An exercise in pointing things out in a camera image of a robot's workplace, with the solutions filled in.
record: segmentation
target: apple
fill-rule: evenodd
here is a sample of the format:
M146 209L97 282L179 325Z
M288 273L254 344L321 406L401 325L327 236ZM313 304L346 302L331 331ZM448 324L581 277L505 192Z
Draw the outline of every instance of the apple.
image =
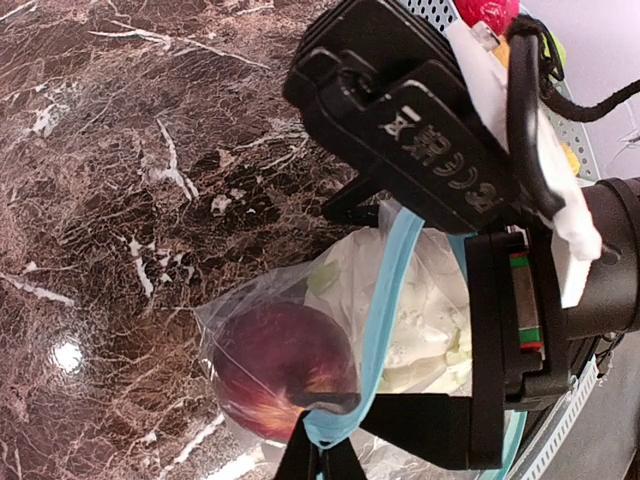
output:
M455 0L460 17L473 27L484 21L496 35L502 35L520 13L519 0Z
M212 363L220 406L264 439L286 443L300 413L317 403L313 398L339 404L343 396L331 394L358 391L349 338L331 317L311 307L259 306L229 318L215 335Z

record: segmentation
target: ziplock bag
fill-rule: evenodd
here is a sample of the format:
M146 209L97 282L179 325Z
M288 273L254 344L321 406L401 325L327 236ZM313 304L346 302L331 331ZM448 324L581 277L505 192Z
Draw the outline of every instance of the ziplock bag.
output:
M458 393L465 393L467 386ZM425 462L395 445L359 430L351 437L368 480L504 480L513 465L526 422L524 412L505 412L503 468L451 471Z
M196 309L201 364L245 441L273 447L288 441L304 410L356 408L365 326L399 210L383 202L380 228L358 230L313 262L273 270ZM466 382L468 294L446 235L419 235L395 323L381 391L449 393Z

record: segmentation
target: lens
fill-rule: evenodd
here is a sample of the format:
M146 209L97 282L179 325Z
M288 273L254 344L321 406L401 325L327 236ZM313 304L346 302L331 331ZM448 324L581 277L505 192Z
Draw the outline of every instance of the lens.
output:
M583 189L605 244L580 304L566 310L570 339L640 330L640 179L608 179Z

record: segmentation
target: marble countertop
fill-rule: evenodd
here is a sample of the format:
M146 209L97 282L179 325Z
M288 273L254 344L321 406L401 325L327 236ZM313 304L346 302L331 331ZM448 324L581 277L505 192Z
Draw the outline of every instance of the marble countertop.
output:
M344 234L280 97L328 5L0 2L1 479L267 478L192 308Z

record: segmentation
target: perforated metal sheet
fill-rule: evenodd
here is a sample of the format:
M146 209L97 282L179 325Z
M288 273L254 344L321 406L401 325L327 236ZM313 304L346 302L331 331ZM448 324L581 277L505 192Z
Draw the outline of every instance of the perforated metal sheet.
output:
M543 427L509 472L509 480L540 480L576 423L598 382L595 357L569 393L551 409Z
M458 10L452 0L398 0L414 15L426 18L440 32L454 20L459 18ZM571 92L565 82L558 84L558 91L571 98ZM580 178L597 181L600 172L595 162L591 143L584 125L570 122L547 110L547 117L554 126L558 138L566 143L578 156L581 162Z

